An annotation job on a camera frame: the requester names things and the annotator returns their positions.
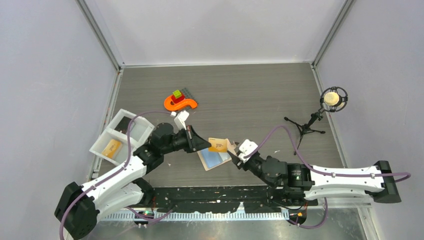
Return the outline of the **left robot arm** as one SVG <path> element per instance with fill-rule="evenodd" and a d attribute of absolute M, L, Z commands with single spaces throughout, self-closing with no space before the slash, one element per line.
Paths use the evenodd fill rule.
<path fill-rule="evenodd" d="M 192 125 L 174 131 L 170 123 L 160 123 L 147 141 L 130 153 L 129 158 L 99 178 L 69 183 L 63 190 L 54 216 L 60 222 L 59 238 L 67 231 L 75 240 L 87 236 L 105 216 L 139 204 L 148 207 L 154 199 L 153 188 L 143 180 L 164 162 L 164 156 L 180 150 L 195 153 L 211 147 Z"/>

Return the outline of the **tan card holder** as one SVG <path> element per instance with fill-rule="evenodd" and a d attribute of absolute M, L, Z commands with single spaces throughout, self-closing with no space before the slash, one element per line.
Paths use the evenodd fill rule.
<path fill-rule="evenodd" d="M 228 151 L 227 152 L 210 152 L 207 148 L 207 149 L 198 151 L 197 154 L 199 156 L 199 159 L 205 171 L 214 169 L 232 160 Z"/>

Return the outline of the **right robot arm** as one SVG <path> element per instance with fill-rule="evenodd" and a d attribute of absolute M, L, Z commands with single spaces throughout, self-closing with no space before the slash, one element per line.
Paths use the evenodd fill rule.
<path fill-rule="evenodd" d="M 388 161 L 380 160 L 369 167 L 329 168 L 287 163 L 268 155 L 262 158 L 254 150 L 257 144 L 244 140 L 237 152 L 229 151 L 238 169 L 251 172 L 268 186 L 268 199 L 285 199 L 291 205 L 321 198 L 363 198 L 376 203 L 400 203 L 395 178 Z"/>

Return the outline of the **black credit card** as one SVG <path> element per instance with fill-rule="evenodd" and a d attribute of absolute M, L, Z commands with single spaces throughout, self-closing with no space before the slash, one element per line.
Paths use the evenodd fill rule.
<path fill-rule="evenodd" d="M 114 130 L 125 135 L 128 131 L 128 125 L 130 121 L 131 121 L 131 118 L 127 116 L 123 116 L 122 119 L 118 122 L 118 124 L 114 128 Z"/>

